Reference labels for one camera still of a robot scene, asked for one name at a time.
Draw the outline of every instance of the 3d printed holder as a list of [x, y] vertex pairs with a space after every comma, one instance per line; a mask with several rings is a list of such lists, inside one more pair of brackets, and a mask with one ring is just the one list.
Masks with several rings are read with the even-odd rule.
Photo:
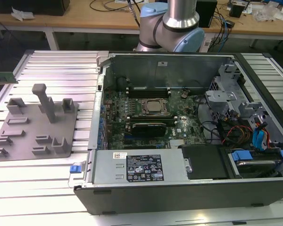
[[34, 84], [39, 104], [11, 98], [0, 130], [0, 161], [65, 158], [71, 154], [78, 104], [66, 98], [53, 103], [45, 84]]

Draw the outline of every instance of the motherboard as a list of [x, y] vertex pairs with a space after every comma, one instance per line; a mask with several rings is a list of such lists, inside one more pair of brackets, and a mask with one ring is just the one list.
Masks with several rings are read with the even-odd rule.
[[187, 93], [174, 89], [156, 96], [107, 90], [104, 104], [108, 149], [160, 149], [204, 144], [206, 139], [195, 114], [197, 96]]

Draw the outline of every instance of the aluminum extrusion table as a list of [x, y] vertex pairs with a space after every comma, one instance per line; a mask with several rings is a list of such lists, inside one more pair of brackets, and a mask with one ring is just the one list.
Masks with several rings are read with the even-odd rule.
[[[283, 225], [283, 200], [257, 208], [226, 208], [157, 213], [92, 216], [68, 187], [69, 168], [87, 157], [94, 92], [97, 52], [35, 51], [24, 55], [14, 74], [18, 84], [5, 85], [0, 92], [0, 127], [7, 115], [6, 103], [21, 97], [36, 103], [33, 84], [44, 82], [54, 100], [72, 98], [80, 102], [73, 154], [64, 159], [0, 162], [0, 225]], [[244, 54], [248, 63], [283, 107], [283, 70], [272, 58]]]

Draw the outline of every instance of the electronic device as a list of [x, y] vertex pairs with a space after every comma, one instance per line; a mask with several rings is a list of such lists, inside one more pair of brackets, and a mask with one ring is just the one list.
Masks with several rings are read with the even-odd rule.
[[226, 20], [226, 27], [228, 28], [233, 28], [235, 26], [235, 22], [230, 21], [230, 20]]
[[199, 14], [199, 27], [210, 27], [217, 6], [217, 0], [197, 0], [196, 12]]
[[70, 0], [0, 0], [0, 13], [12, 13], [14, 9], [34, 14], [62, 16]]
[[232, 1], [231, 3], [231, 10], [230, 10], [230, 16], [240, 18], [243, 10], [247, 7], [245, 2], [241, 1]]
[[283, 198], [283, 110], [242, 54], [105, 51], [97, 65], [89, 153], [70, 170], [84, 175], [69, 181], [89, 213]]

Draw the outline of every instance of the white paper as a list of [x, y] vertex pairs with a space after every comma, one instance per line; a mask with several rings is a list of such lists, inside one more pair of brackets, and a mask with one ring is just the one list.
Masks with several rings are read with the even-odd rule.
[[23, 12], [23, 11], [16, 10], [14, 8], [12, 9], [13, 9], [13, 12], [11, 13], [11, 15], [17, 20], [23, 21], [23, 19], [27, 19], [27, 20], [34, 19], [33, 13], [31, 12]]

